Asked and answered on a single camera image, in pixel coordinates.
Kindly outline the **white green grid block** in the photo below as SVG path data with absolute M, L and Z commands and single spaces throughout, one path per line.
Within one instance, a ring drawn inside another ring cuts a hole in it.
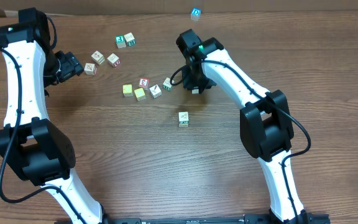
M 173 85 L 171 84 L 170 78 L 166 78 L 163 82 L 163 88 L 167 91 L 172 91 Z

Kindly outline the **white green wooden block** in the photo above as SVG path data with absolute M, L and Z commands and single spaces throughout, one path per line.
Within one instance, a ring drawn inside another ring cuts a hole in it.
M 179 127 L 188 127 L 189 125 L 189 116 L 187 111 L 178 113 Z

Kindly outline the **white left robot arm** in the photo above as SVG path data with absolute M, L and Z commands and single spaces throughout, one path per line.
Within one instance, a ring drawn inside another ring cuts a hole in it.
M 102 223 L 102 205 L 86 190 L 75 170 L 73 145 L 49 119 L 46 87 L 63 83 L 84 68 L 71 53 L 53 52 L 57 36 L 52 20 L 36 8 L 18 12 L 19 22 L 0 27 L 0 51 L 7 67 L 8 100 L 0 129 L 0 196 L 5 168 L 18 178 L 48 192 L 70 217 L 71 223 Z

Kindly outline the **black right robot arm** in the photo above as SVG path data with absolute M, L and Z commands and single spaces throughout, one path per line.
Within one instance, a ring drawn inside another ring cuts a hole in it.
M 214 37 L 202 41 L 193 30 L 181 33 L 176 45 L 186 60 L 180 83 L 194 94 L 219 85 L 240 111 L 240 137 L 263 170 L 270 194 L 273 223 L 303 223 L 304 206 L 293 180 L 290 159 L 293 125 L 286 96 L 253 81 Z

